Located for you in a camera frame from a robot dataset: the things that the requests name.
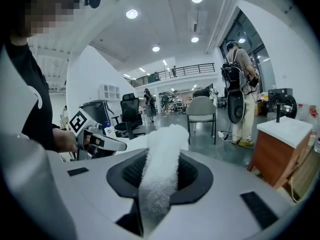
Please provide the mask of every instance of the sneaker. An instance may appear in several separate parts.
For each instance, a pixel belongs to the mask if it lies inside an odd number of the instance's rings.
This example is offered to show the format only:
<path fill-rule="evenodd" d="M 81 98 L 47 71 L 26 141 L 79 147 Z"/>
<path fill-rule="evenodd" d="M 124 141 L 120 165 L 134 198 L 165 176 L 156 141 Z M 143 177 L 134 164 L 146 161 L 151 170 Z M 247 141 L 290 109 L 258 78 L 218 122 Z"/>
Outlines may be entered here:
<path fill-rule="evenodd" d="M 241 139 L 239 142 L 239 146 L 240 147 L 248 147 L 251 148 L 254 145 L 254 141 L 253 140 L 244 140 Z"/>

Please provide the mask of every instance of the beige pants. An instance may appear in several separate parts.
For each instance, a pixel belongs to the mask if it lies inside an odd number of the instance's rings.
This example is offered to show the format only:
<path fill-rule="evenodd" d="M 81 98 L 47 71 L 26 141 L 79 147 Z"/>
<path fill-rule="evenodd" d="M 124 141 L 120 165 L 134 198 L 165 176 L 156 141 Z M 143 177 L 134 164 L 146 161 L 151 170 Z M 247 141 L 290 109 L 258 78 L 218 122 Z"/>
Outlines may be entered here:
<path fill-rule="evenodd" d="M 245 96 L 245 114 L 240 123 L 232 125 L 232 140 L 251 140 L 252 126 L 255 119 L 255 106 L 258 98 L 257 92 Z"/>

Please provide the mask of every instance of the white column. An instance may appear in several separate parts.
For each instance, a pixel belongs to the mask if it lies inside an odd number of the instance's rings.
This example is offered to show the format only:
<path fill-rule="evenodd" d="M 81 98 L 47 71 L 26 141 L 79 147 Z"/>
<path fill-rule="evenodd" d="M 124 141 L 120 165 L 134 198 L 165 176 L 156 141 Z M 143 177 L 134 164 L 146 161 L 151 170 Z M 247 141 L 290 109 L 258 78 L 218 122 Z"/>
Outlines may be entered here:
<path fill-rule="evenodd" d="M 154 94 L 156 98 L 156 106 L 158 108 L 158 114 L 161 114 L 161 102 L 160 102 L 160 97 L 159 97 L 159 92 L 157 87 L 154 88 Z"/>

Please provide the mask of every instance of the concrete floor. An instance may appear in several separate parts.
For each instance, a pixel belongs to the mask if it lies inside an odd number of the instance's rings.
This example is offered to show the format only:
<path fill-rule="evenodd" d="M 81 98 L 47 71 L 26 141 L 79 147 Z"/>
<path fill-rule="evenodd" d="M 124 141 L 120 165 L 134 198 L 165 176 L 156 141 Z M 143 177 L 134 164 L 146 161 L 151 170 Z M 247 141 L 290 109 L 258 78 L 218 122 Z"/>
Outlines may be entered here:
<path fill-rule="evenodd" d="M 212 124 L 209 122 L 197 123 L 196 132 L 192 131 L 193 128 L 192 125 L 190 125 L 192 132 L 190 137 L 189 150 L 246 168 L 251 161 L 254 150 L 252 148 L 234 145 L 230 141 L 223 141 L 221 138 L 219 138 L 218 131 L 229 130 L 230 121 L 228 118 L 227 110 L 223 110 L 221 108 L 217 109 L 216 118 L 216 144 L 214 145 L 214 138 L 211 137 Z M 257 124 L 266 121 L 267 118 L 264 116 L 254 117 L 254 124 L 252 128 L 252 139 L 254 141 L 257 140 L 258 135 Z M 168 127 L 171 124 L 179 124 L 188 129 L 187 116 L 185 114 L 171 113 L 165 116 L 158 115 L 154 118 L 154 123 L 149 123 L 148 119 L 146 118 L 143 124 L 145 125 L 146 134 L 161 127 Z"/>

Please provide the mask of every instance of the glass railing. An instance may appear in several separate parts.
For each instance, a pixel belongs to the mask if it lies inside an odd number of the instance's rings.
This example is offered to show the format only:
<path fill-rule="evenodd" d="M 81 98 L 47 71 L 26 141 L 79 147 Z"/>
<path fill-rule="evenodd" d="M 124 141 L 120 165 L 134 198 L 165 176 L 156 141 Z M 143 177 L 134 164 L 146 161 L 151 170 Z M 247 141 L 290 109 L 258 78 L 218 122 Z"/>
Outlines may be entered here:
<path fill-rule="evenodd" d="M 170 69 L 161 72 L 154 72 L 151 75 L 143 76 L 131 81 L 133 87 L 143 86 L 146 84 L 158 82 L 166 79 L 175 79 L 184 76 L 213 73 L 215 72 L 214 63 L 198 64 L 184 67 L 177 67 L 176 69 Z"/>

